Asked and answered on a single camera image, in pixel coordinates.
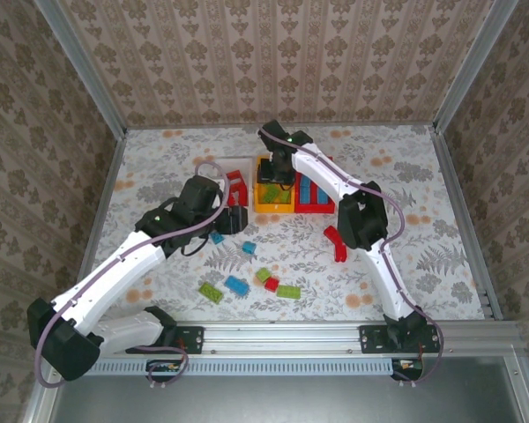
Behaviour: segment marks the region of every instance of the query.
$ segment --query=patterned wallpaper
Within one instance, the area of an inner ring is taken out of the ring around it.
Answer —
[[[431,121],[493,0],[61,0],[128,127]]]
[[[72,284],[115,146],[31,1],[0,1],[0,422],[33,387],[26,308]]]
[[[451,155],[508,318],[529,352],[529,0],[521,0],[447,128]]]

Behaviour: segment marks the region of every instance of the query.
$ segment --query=bracket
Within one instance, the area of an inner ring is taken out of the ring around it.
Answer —
[[[416,332],[415,338],[398,349],[390,341],[388,326],[385,324],[372,324],[359,326],[361,349],[363,354],[380,353],[418,353],[420,343],[424,353],[439,352],[439,337],[435,326],[426,325]]]

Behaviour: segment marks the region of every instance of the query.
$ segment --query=floral tablecloth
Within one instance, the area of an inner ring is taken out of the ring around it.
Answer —
[[[404,210],[406,231],[391,245],[411,295],[438,319],[481,319],[476,285],[426,126],[348,126],[302,129],[353,176],[374,180]],[[130,130],[108,208],[96,265],[133,230],[144,212],[180,193],[201,160],[266,153],[257,127]],[[399,220],[389,208],[389,232]],[[382,318],[372,279],[354,250],[334,263],[323,235],[336,215],[250,214],[242,234],[211,242],[195,256],[171,256],[141,278],[109,311],[111,317],[156,304],[180,321],[349,321]],[[244,241],[257,244],[254,256]],[[298,301],[277,298],[255,278],[268,268],[281,284],[299,286]],[[240,298],[223,283],[234,275],[250,284]],[[219,305],[197,290],[209,282],[224,293]]]

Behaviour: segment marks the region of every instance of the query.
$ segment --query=lego brick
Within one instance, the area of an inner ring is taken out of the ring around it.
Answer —
[[[210,238],[212,238],[212,241],[214,244],[218,245],[220,242],[225,240],[222,234],[218,234],[217,232],[212,232],[210,234]]]
[[[343,239],[341,238],[341,235],[339,234],[337,229],[335,229],[335,226],[328,226],[327,228],[325,228],[324,235],[329,241],[333,242],[333,244],[335,245],[343,243]]]
[[[257,244],[255,242],[246,241],[243,243],[241,249],[247,254],[254,254]]]
[[[280,281],[276,278],[268,278],[266,280],[266,284],[264,284],[264,289],[270,291],[271,293],[276,293],[279,283]]]
[[[268,185],[263,196],[263,203],[272,203],[280,193],[280,188],[275,185]]]
[[[208,300],[215,302],[216,304],[220,304],[220,301],[223,298],[223,292],[208,284],[207,282],[204,282],[198,291]]]
[[[311,180],[308,176],[302,175],[300,179],[300,188],[309,188],[311,186]]]
[[[335,244],[335,263],[346,262],[346,245]]]
[[[230,182],[229,198],[227,199],[227,205],[247,206],[249,194],[247,191],[247,184],[245,184],[241,172],[239,170],[229,172],[227,174],[227,178]]]
[[[290,191],[288,189],[280,192],[279,201],[283,204],[290,203]]]
[[[329,203],[329,197],[327,196],[325,191],[323,191],[320,188],[317,189],[317,203],[318,204],[327,204],[327,203]]]
[[[235,276],[228,276],[225,282],[226,288],[229,288],[231,291],[244,297],[249,293],[249,284],[239,280]]]
[[[299,300],[302,290],[298,286],[280,285],[276,290],[276,296],[281,298],[290,298]]]
[[[310,198],[309,198],[309,187],[300,187],[300,204],[309,204]]]
[[[265,267],[259,269],[257,272],[257,278],[261,282],[265,282],[270,276],[272,276],[271,273]]]

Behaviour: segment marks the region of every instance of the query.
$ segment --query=metal bar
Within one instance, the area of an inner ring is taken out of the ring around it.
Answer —
[[[202,356],[216,359],[415,357],[416,354],[380,353],[363,355],[359,327],[382,322],[349,323],[180,323],[205,328]],[[504,357],[524,343],[514,322],[440,322],[446,357]],[[113,354],[109,358],[122,358]],[[148,357],[134,354],[133,357]],[[172,354],[157,355],[158,358]]]
[[[517,406],[525,423],[529,422],[529,359],[513,351],[504,358]]]
[[[500,309],[500,303],[495,296],[494,286],[492,285],[492,279],[488,274],[488,268],[486,262],[484,262],[484,255],[478,243],[476,231],[474,231],[473,222],[470,219],[468,213],[468,207],[466,207],[465,198],[458,182],[458,177],[455,172],[454,165],[452,164],[451,155],[449,154],[449,148],[444,139],[443,133],[431,133],[433,139],[433,145],[435,147],[435,154],[439,160],[439,166],[441,167],[441,173],[443,175],[444,184],[447,187],[449,193],[449,199],[451,200],[452,210],[457,218],[458,231],[460,232],[460,238],[465,248],[466,257],[470,270],[473,273],[474,281],[477,285],[486,291],[488,296],[489,306],[492,308],[494,318],[502,320],[502,310]]]
[[[61,376],[46,362],[43,364],[41,371],[43,372],[45,380],[48,382],[56,383],[61,379]],[[43,423],[49,421],[57,392],[58,389],[47,390],[36,382],[32,390],[32,395],[27,402],[23,423]]]
[[[437,111],[434,123],[438,132],[447,129],[517,4],[518,0],[502,0],[494,2],[490,7],[490,12]]]
[[[108,214],[109,201],[114,192],[117,173],[122,165],[125,144],[125,138],[117,141],[115,144],[114,156],[112,157],[112,163],[109,166],[104,189],[100,197],[100,202],[98,203],[98,210],[96,210],[96,216],[94,217],[94,222],[90,231],[90,238],[88,238],[88,243],[86,244],[85,254],[82,257],[77,281],[84,279],[92,271],[94,258],[96,257],[96,249],[98,248],[98,243],[102,236],[102,228],[104,227],[106,215]]]
[[[102,359],[86,376],[146,376],[150,359]],[[153,372],[173,375],[176,371]],[[391,375],[391,359],[223,359],[190,356],[184,375],[193,376],[333,376],[333,375]]]
[[[93,60],[82,48],[77,33],[64,15],[61,5],[59,2],[51,2],[50,0],[35,0],[35,3],[53,30],[55,37],[59,40],[64,53],[71,60],[74,69],[94,103],[96,103],[96,107],[100,110],[115,139],[123,139],[125,120],[120,115],[107,87],[104,86],[100,75],[94,68]]]

